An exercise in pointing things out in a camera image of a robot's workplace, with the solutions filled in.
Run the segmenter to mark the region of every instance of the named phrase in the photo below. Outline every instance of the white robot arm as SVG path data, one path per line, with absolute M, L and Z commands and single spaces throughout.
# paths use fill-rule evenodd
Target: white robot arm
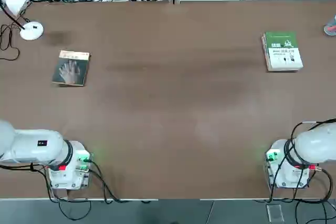
M 16 130 L 0 120 L 0 162 L 48 166 L 53 188 L 80 189 L 88 183 L 90 153 L 77 141 L 49 130 Z
M 294 148 L 290 140 L 277 140 L 266 153 L 265 167 L 270 185 L 275 182 L 277 187 L 304 188 L 309 181 L 309 167 L 336 160 L 336 123 L 302 132 L 293 142 Z M 301 165 L 305 166 L 303 171 L 298 168 Z

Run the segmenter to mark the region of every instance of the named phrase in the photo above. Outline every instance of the white lamp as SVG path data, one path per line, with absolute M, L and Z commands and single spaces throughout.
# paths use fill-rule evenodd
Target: white lamp
M 1 0 L 6 3 L 8 9 L 15 16 L 19 15 L 19 13 L 26 8 L 27 0 Z M 43 26 L 36 21 L 27 22 L 24 25 L 21 25 L 16 19 L 14 19 L 0 4 L 0 8 L 4 11 L 4 13 L 21 28 L 20 36 L 25 40 L 35 40 L 41 37 L 43 34 Z

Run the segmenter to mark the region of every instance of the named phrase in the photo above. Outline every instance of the brown table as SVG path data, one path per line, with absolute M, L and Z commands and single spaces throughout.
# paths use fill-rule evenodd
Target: brown table
M 34 4 L 26 17 L 45 33 L 16 35 L 19 60 L 0 62 L 0 117 L 83 142 L 121 198 L 267 198 L 271 143 L 302 120 L 335 116 L 335 39 L 322 30 L 335 5 Z M 271 30 L 297 32 L 300 72 L 267 73 L 260 37 Z M 92 54 L 85 87 L 51 84 L 61 49 Z M 335 177 L 336 166 L 328 170 Z M 77 193 L 102 197 L 96 180 Z M 300 193 L 325 189 L 317 179 Z M 41 176 L 2 170 L 0 197 L 47 194 Z

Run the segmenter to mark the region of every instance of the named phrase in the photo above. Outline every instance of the floor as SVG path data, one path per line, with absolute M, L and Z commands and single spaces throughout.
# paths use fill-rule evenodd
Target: floor
M 269 223 L 266 205 L 251 200 L 215 201 L 210 217 L 212 201 L 200 200 L 159 200 L 149 204 L 133 201 L 127 204 L 105 205 L 93 202 L 90 214 L 80 224 L 92 223 L 122 223 L 122 224 L 223 224 L 223 223 Z M 283 218 L 286 223 L 295 224 L 295 202 L 281 204 Z M 62 205 L 66 214 L 73 218 L 85 214 L 88 203 Z M 336 215 L 326 204 L 328 217 Z M 66 219 L 58 209 L 57 204 L 48 201 L 3 200 L 0 201 L 1 223 L 33 223 L 33 224 L 68 224 L 73 221 Z M 298 208 L 299 223 L 305 224 L 312 218 L 323 218 L 321 205 L 302 204 Z

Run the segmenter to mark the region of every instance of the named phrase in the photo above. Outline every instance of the book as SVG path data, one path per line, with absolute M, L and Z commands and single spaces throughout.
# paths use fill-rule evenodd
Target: book
M 261 41 L 269 71 L 297 71 L 303 68 L 296 33 L 268 31 Z
M 53 75 L 53 83 L 84 86 L 90 53 L 61 50 Z

